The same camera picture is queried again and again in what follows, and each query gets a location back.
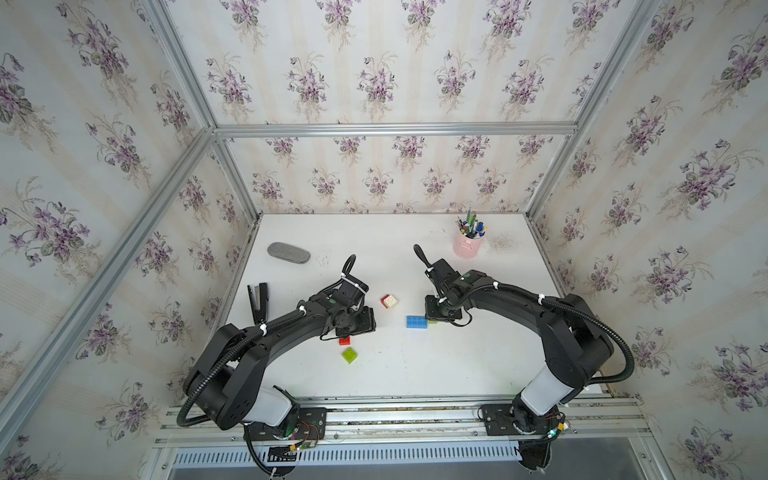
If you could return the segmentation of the blue lego brick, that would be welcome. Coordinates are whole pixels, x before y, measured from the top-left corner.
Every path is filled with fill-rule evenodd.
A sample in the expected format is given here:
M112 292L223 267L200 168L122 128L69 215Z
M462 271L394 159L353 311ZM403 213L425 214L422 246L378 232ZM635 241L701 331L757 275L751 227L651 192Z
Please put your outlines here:
M406 317L406 327L408 329L427 329L428 328L428 320L423 316L407 316Z

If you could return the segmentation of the lime green lego brick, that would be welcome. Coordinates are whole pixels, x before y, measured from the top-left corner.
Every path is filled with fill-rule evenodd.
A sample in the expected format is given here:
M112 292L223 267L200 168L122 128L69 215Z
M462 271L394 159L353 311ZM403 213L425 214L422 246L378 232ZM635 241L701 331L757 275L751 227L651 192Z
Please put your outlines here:
M358 358L358 353L353 348L347 348L342 352L342 358L347 364L352 364Z

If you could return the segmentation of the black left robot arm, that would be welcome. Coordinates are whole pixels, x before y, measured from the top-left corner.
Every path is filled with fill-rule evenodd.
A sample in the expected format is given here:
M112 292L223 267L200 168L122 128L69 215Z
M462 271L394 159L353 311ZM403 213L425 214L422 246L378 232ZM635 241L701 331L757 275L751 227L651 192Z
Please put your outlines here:
M189 428L213 422L228 430L252 423L273 360L312 338L330 341L373 332L374 311L365 304L369 286L352 274L355 261L350 255L337 281L273 320L267 318L268 285L249 285L253 324L229 323L216 330L183 382L186 399L176 424Z

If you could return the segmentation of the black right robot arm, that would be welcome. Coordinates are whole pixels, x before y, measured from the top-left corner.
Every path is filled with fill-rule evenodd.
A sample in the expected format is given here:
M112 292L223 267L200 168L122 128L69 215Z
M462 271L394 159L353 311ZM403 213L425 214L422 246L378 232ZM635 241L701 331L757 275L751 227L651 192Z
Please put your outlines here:
M628 343L598 319L584 299L537 294L477 270L464 274L446 260L431 262L413 246L435 288L425 297L425 316L462 328L474 310L499 315L537 334L545 366L516 395L511 411L521 423L553 417L556 407L593 384L621 383L635 371Z

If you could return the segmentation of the pink pen cup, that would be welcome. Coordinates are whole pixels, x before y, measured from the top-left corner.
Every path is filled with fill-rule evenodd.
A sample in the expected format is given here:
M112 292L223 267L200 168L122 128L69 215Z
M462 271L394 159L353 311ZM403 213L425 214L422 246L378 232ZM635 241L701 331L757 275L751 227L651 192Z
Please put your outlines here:
M482 243L483 238L480 236L470 238L459 232L453 243L453 252L461 259L473 259L478 255Z

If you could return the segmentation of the pens in cup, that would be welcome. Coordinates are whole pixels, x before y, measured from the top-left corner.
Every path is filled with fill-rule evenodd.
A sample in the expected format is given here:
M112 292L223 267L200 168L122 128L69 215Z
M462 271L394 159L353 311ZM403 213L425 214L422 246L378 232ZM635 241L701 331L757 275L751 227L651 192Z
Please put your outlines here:
M467 239L474 240L484 237L486 234L485 224L478 219L477 213L468 209L463 217L457 219L459 233Z

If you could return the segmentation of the black stapler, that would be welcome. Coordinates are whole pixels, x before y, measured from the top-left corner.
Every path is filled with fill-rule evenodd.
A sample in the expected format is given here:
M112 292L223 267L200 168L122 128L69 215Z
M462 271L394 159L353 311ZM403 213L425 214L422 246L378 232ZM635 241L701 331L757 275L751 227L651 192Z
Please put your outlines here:
M247 286L247 293L255 325L263 324L267 321L269 289L265 282L250 284Z

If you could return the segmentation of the grey oval eraser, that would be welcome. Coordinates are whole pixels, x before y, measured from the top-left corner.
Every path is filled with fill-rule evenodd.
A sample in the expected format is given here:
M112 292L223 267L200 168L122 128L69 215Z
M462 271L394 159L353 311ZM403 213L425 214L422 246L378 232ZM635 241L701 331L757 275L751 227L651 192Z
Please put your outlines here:
M311 254L302 248L284 242L273 242L267 247L269 256L293 264L305 264Z

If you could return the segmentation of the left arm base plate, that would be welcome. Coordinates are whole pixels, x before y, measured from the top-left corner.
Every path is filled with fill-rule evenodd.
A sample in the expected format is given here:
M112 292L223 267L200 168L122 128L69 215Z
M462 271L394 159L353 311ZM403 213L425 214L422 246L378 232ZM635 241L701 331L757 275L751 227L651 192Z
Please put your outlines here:
M254 441L289 440L309 444L324 438L327 414L328 410L323 407L297 407L277 426L252 422L246 424L245 429Z

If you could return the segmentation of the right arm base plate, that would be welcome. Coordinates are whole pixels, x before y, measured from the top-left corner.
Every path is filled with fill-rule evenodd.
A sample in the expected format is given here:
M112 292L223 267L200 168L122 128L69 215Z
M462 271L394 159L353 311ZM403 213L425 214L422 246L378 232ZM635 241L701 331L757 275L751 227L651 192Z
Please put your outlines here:
M563 430L565 414L553 407L543 416L530 411L522 402L483 404L478 409L487 436L523 435L534 439L553 438Z

